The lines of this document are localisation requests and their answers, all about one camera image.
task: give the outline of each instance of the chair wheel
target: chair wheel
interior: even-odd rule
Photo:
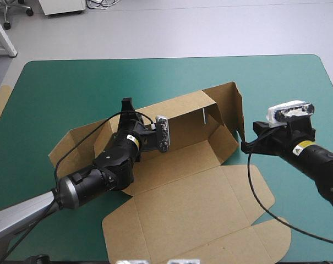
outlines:
[[[31,17],[34,13],[32,9],[28,9],[26,12],[27,16]]]
[[[10,29],[10,28],[11,28],[11,24],[10,24],[10,23],[7,23],[7,22],[5,22],[5,23],[3,23],[3,28],[4,28],[4,29],[6,29],[6,30],[8,30],[8,29]]]

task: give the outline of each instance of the black cable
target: black cable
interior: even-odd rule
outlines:
[[[95,6],[95,7],[91,7],[91,6],[89,6],[89,4],[88,4],[88,0],[85,0],[85,5],[86,5],[89,9],[95,9],[95,8],[101,6],[101,3],[99,3],[99,4],[98,4],[97,6]]]
[[[118,112],[116,114],[113,114],[112,116],[110,116],[109,118],[105,119],[100,125],[98,125],[95,129],[93,129],[89,134],[87,134],[87,136],[85,136],[84,138],[82,138],[72,149],[70,149],[62,158],[60,158],[60,160],[56,163],[55,166],[55,170],[54,170],[54,177],[55,177],[55,182],[56,182],[56,193],[58,193],[58,177],[57,177],[57,170],[58,170],[58,166],[60,165],[60,163],[72,152],[74,151],[84,140],[86,140],[89,136],[91,136],[95,131],[97,131],[99,128],[101,128],[106,122],[108,122],[111,118],[118,116],[119,114],[123,114],[123,113],[135,113],[135,114],[139,114],[143,117],[145,117],[146,119],[148,119],[150,121],[151,124],[154,124],[153,120],[148,117],[146,114],[137,112],[137,111],[121,111]],[[42,221],[45,216],[47,215],[48,211],[51,209],[51,207],[55,204],[56,199],[54,199],[51,204],[49,204],[49,206],[44,210],[43,214],[38,218],[37,221],[35,221],[27,230],[26,232],[17,240],[17,242],[7,251],[7,253],[2,257],[2,259],[0,260],[0,264],[2,262],[5,261],[5,259],[12,253],[12,251],[23,241],[23,239],[26,238],[26,236],[36,227],[36,225]]]
[[[277,129],[279,128],[274,128],[274,129],[270,129],[269,132],[268,131],[264,131],[262,132],[258,138],[255,140],[254,144],[253,144],[253,147],[250,149],[250,152],[249,152],[249,155],[248,155],[248,160],[247,160],[247,172],[248,172],[248,181],[249,181],[249,186],[250,186],[250,189],[252,191],[252,194],[254,196],[254,198],[256,199],[257,203],[260,205],[260,207],[265,211],[267,212],[272,218],[274,218],[275,220],[277,220],[278,222],[280,222],[281,224],[297,231],[297,232],[300,232],[301,234],[304,234],[304,235],[307,235],[311,238],[315,238],[315,239],[318,239],[318,240],[321,240],[321,241],[324,241],[324,242],[327,242],[327,243],[330,243],[330,244],[333,244],[333,240],[330,240],[330,239],[327,239],[327,238],[323,238],[321,236],[318,236],[318,235],[315,235],[315,234],[312,234],[312,233],[309,233],[305,230],[302,230],[302,229],[299,229],[293,225],[290,225],[286,222],[284,222],[283,220],[281,220],[280,218],[278,218],[278,216],[276,216],[275,214],[273,214],[269,209],[267,209],[262,203],[261,201],[259,200],[254,188],[253,188],[253,183],[252,183],[252,178],[250,176],[250,158],[252,156],[252,153],[253,153],[253,150],[254,148],[256,147],[257,143],[266,138],[267,136],[269,136],[270,134],[274,133]]]

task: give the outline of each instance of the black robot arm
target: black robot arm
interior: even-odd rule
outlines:
[[[117,132],[92,164],[61,178],[57,190],[0,210],[0,262],[44,217],[63,208],[78,208],[105,191],[123,190],[134,180],[133,165],[144,151],[166,152],[170,144],[167,118],[158,115],[145,125],[131,98],[122,100]],[[13,238],[24,235],[7,251]]]
[[[92,165],[60,180],[58,197],[62,208],[77,208],[105,191],[127,188],[134,181],[133,165],[140,161],[142,152],[168,150],[167,119],[158,115],[155,124],[147,126],[133,111],[131,98],[124,98],[118,130],[106,149],[92,161]]]
[[[258,139],[242,142],[241,149],[244,153],[283,158],[314,180],[319,194],[333,205],[333,153],[315,143],[315,129],[310,122],[313,109],[313,105],[303,102],[293,107],[277,107],[274,119],[267,116],[268,123],[253,123]]]

